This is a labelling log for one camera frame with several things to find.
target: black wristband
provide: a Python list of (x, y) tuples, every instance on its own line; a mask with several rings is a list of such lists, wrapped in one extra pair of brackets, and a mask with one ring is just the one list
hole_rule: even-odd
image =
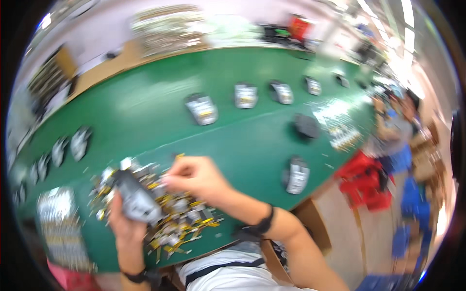
[(160, 286), (161, 279), (162, 279), (158, 269), (155, 269), (155, 270), (144, 269), (142, 272), (140, 272), (137, 275), (130, 275), (125, 272), (122, 272), (122, 273), (128, 278), (128, 280), (130, 280), (133, 283), (141, 284), (142, 282), (149, 282), (152, 286), (155, 286), (155, 287)]
[(239, 227), (233, 236), (240, 241), (259, 242), (262, 235), (266, 233), (272, 226), (272, 219), (274, 217), (274, 207), (270, 205), (270, 215), (262, 219), (256, 225), (243, 225)]
[(274, 217), (274, 206), (272, 204), (268, 205), (270, 205), (270, 215), (262, 219), (258, 224), (249, 226), (255, 228), (255, 231), (260, 234), (266, 233), (272, 226), (272, 218)]

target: green workbench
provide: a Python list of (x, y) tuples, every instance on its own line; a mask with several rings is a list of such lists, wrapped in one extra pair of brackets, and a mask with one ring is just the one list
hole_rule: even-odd
[[(337, 84), (332, 75), (335, 70), (346, 74), (350, 88)], [(321, 96), (304, 90), (304, 74), (321, 82)], [(53, 114), (18, 154), (10, 181), (13, 186), (22, 179), (27, 181), (27, 199), (17, 210), (18, 218), (35, 216), (40, 193), (71, 186), (79, 215), (86, 220), (82, 234), (90, 258), (99, 272), (118, 271), (110, 228), (94, 215), (89, 217), (88, 194), (92, 187), (89, 180), (107, 166), (118, 167), (127, 156), (137, 157), (142, 164), (157, 162), (165, 169), (170, 167), (173, 153), (211, 156), (238, 190), (290, 210), (361, 145), (359, 141), (349, 151), (335, 151), (324, 127), (320, 138), (304, 142), (290, 123), (295, 113), (312, 116), (313, 111), (333, 104), (338, 107), (335, 120), (351, 120), (367, 137), (373, 127), (373, 109), (366, 92), (354, 81), (357, 74), (359, 66), (349, 62), (339, 61), (335, 67), (324, 68), (315, 60), (299, 59), (288, 50), (276, 48), (228, 48), (183, 54), (118, 74)], [(291, 86), (295, 96), (292, 105), (272, 101), (268, 93), (271, 79)], [(259, 101), (255, 108), (234, 106), (233, 85), (239, 81), (258, 86)], [(216, 103), (219, 119), (214, 124), (196, 125), (186, 109), (184, 98), (198, 92), (210, 95)], [(29, 179), (32, 162), (50, 151), (58, 137), (72, 136), (82, 125), (93, 130), (86, 156), (75, 162), (67, 149), (61, 167), (50, 163), (46, 180), (33, 186)], [(311, 169), (308, 184), (299, 195), (287, 193), (281, 184), (285, 163), (294, 154), (303, 157)], [(224, 218), (221, 226), (205, 229), (202, 239), (183, 245), (184, 250), (192, 249), (189, 255), (175, 253), (168, 261), (162, 258), (159, 266), (175, 264), (231, 243), (231, 233), (239, 222), (227, 215)], [(147, 257), (146, 263), (155, 265), (155, 253)]]

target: worker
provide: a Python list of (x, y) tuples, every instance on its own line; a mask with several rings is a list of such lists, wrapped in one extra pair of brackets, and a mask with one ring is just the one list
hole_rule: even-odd
[(379, 160), (387, 173), (393, 172), (390, 156), (400, 152), (413, 137), (413, 125), (418, 115), (420, 99), (411, 90), (406, 90), (400, 102), (401, 114), (385, 120), (385, 103), (373, 98), (377, 131), (363, 146), (366, 156)]
[[(349, 290), (326, 264), (319, 248), (297, 217), (234, 189), (210, 158), (181, 157), (162, 182), (170, 190), (189, 191), (198, 200), (253, 228), (262, 229), (264, 238), (281, 242), (287, 251), (289, 275), (297, 286), (278, 285), (259, 252), (224, 249), (176, 268), (186, 290)], [(110, 207), (109, 222), (116, 238), (123, 289), (148, 291), (148, 282), (135, 283), (130, 279), (137, 277), (145, 268), (143, 238), (146, 224), (129, 220), (123, 215), (119, 193), (115, 194)]]

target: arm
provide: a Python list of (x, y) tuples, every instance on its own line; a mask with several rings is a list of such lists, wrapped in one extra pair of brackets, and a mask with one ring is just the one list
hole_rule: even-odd
[[(164, 177), (164, 182), (171, 189), (190, 191), (193, 196), (249, 225), (258, 224), (270, 214), (267, 203), (233, 189), (206, 157), (178, 159)], [(265, 237), (285, 245), (294, 283), (301, 288), (319, 291), (347, 291), (348, 287), (327, 266), (322, 253), (298, 218), (281, 208), (274, 211), (272, 225)]]
[(373, 98), (374, 109), (376, 112), (376, 127), (377, 127), (377, 137), (383, 141), (397, 140), (400, 138), (400, 133), (396, 129), (391, 129), (385, 126), (385, 119), (382, 116), (382, 113), (385, 108), (383, 101)]
[[(147, 225), (139, 221), (127, 219), (122, 212), (122, 198), (115, 192), (110, 205), (109, 223), (115, 234), (115, 245), (118, 253), (120, 271), (137, 275), (145, 268), (143, 256), (143, 239)], [(147, 282), (136, 284), (121, 273), (121, 284), (125, 291), (150, 291)]]

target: floor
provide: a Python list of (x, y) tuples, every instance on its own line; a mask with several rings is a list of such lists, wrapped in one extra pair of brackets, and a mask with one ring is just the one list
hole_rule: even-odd
[(315, 200), (332, 244), (325, 257), (348, 285), (356, 289), (366, 274), (391, 273), (391, 244), (401, 222), (401, 197), (406, 173), (394, 176), (396, 190), (390, 210), (371, 213), (366, 207), (352, 211), (335, 182)]

